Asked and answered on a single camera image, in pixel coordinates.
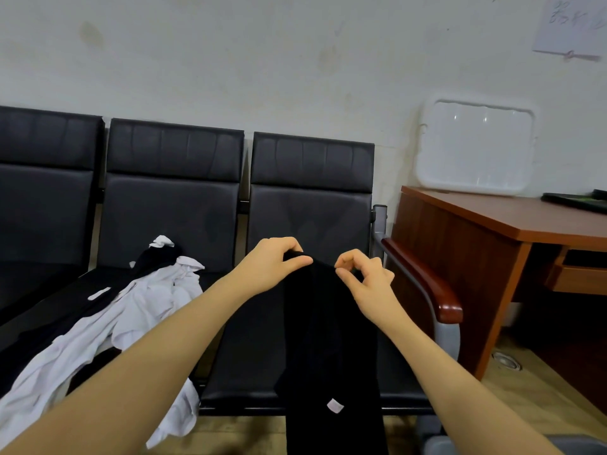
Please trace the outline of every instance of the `paper note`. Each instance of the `paper note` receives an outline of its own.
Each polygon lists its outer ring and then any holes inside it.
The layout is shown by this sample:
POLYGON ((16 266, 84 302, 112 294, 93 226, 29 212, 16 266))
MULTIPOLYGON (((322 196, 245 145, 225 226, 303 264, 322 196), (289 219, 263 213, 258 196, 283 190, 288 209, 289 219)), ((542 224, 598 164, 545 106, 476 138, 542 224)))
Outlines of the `paper note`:
POLYGON ((607 0, 548 0, 533 50, 603 56, 607 52, 607 0))

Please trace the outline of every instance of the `chair armrest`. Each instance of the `chair armrest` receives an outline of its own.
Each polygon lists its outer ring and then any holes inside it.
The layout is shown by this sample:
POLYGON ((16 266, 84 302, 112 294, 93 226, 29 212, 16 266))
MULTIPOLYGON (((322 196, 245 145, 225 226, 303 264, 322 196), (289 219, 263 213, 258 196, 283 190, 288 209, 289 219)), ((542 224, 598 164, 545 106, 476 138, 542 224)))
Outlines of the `chair armrest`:
POLYGON ((426 264, 392 238, 383 238, 381 244, 388 257, 399 266, 405 267, 407 276, 414 278, 414 282, 425 290, 438 322, 460 324, 463 321, 461 304, 447 282, 435 275, 426 264))

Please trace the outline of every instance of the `white plastic tray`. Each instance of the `white plastic tray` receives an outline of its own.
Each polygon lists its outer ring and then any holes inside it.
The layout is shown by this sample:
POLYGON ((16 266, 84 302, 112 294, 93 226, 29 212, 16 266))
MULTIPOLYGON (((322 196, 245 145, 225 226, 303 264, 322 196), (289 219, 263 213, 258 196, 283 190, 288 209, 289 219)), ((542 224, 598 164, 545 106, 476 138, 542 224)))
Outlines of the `white plastic tray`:
POLYGON ((416 175, 430 189, 517 195, 531 180, 538 120, 528 102, 436 94, 421 115, 416 175))

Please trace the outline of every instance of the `person's right hand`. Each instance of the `person's right hand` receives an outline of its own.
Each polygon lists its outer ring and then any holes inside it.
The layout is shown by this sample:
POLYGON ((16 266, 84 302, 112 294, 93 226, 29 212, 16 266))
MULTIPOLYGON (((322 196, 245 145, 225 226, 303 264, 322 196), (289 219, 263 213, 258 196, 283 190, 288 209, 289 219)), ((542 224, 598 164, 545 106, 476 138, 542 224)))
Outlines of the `person's right hand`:
POLYGON ((335 272, 352 292, 360 311, 380 329, 384 330, 405 314, 390 287, 394 273, 383 268, 380 258, 368 258, 354 249, 339 256, 335 272), (353 268, 360 270, 363 282, 350 272, 353 268))

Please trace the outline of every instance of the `person's left hand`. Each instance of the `person's left hand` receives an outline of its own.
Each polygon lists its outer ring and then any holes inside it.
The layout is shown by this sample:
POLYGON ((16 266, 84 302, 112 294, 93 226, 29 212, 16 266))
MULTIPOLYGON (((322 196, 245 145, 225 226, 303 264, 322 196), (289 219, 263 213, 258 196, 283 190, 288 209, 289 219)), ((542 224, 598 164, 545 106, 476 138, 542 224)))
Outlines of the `person's left hand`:
POLYGON ((288 274, 313 262, 311 257, 300 255, 286 261, 286 251, 302 252, 302 248, 293 237, 265 238, 255 246, 247 256, 232 270, 234 283, 247 291, 247 297, 260 294, 273 288, 288 274))

